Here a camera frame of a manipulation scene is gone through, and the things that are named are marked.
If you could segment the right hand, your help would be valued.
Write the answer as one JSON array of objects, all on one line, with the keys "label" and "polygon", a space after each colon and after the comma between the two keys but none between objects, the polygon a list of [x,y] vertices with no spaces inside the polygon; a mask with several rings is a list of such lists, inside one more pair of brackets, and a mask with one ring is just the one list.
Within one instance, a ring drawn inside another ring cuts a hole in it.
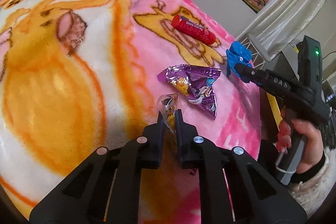
[{"label": "right hand", "polygon": [[316,166],[323,158],[323,142],[320,131],[309,121],[287,115],[280,110],[276,149],[280,152],[276,168],[286,174],[303,174]]}]

